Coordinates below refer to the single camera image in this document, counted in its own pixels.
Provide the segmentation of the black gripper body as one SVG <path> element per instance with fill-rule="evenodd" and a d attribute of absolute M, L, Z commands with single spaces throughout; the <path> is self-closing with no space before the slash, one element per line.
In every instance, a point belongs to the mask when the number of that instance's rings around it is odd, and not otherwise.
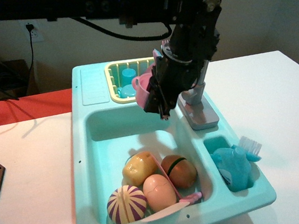
<path fill-rule="evenodd" d="M 210 61 L 217 51 L 220 1 L 202 0 L 192 23 L 175 26 L 169 43 L 162 45 L 163 56 L 156 59 L 148 86 L 177 98 L 195 87 L 204 61 Z"/>

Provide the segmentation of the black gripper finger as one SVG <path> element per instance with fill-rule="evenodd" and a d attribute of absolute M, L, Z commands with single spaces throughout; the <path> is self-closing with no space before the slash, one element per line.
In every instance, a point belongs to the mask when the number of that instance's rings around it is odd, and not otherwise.
<path fill-rule="evenodd" d="M 148 92 L 147 99 L 143 110 L 145 112 L 159 114 L 159 105 L 160 105 L 159 89 L 148 86 L 147 92 Z"/>
<path fill-rule="evenodd" d="M 165 94 L 161 92 L 159 113 L 162 120 L 169 120 L 170 111 L 176 107 L 177 96 L 174 94 Z"/>

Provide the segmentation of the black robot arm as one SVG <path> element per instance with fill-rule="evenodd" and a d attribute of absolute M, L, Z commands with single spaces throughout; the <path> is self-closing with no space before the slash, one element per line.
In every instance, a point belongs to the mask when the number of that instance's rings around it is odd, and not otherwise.
<path fill-rule="evenodd" d="M 135 37 L 161 41 L 143 109 L 164 120 L 175 108 L 180 93 L 200 84 L 205 62 L 216 52 L 216 23 L 222 0 L 0 0 L 0 21 L 72 18 L 89 27 L 97 19 L 118 19 L 131 28 L 138 23 L 162 23 L 160 36 Z"/>

